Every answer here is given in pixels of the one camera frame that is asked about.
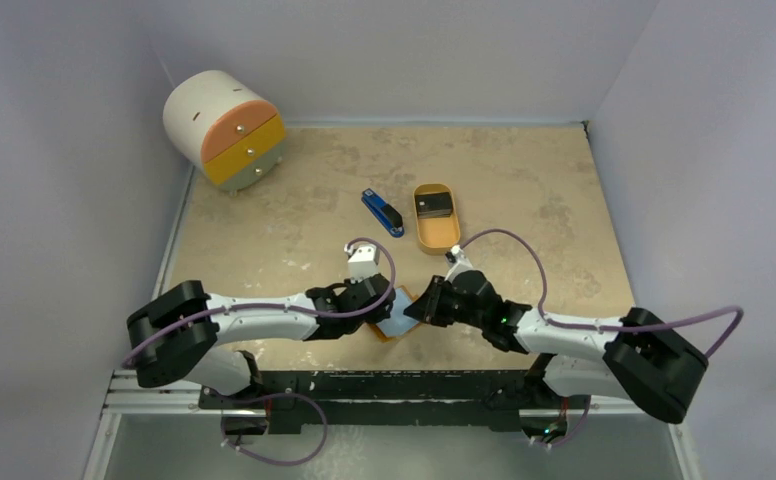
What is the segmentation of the orange leather card holder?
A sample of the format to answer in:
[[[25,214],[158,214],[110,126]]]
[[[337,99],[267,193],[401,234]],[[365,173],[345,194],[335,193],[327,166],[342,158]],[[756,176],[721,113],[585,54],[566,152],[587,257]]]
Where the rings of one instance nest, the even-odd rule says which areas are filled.
[[[369,324],[371,331],[382,341],[397,340],[420,326],[420,323],[407,316],[404,310],[409,307],[417,297],[412,295],[405,286],[395,289],[395,299],[390,316],[376,324]]]

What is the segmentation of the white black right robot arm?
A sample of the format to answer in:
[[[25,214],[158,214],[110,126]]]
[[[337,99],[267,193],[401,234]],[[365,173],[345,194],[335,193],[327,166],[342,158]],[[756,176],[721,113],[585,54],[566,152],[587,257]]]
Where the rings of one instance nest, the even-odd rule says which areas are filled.
[[[549,356],[525,381],[528,399],[540,407],[561,397],[605,396],[679,424],[709,366],[705,354],[646,309],[606,318],[541,313],[504,299],[477,270],[433,277],[404,313],[438,327],[470,325],[504,352]]]

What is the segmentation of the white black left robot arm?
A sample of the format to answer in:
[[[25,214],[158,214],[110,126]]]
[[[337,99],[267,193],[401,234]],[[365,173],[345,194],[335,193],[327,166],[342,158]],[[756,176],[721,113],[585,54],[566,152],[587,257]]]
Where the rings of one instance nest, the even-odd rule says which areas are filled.
[[[393,283],[381,274],[273,299],[211,294],[200,281],[187,280],[128,317],[131,350],[122,365],[135,371],[142,388],[191,381],[248,409],[262,395],[256,361],[226,345],[336,340],[388,318],[394,298]]]

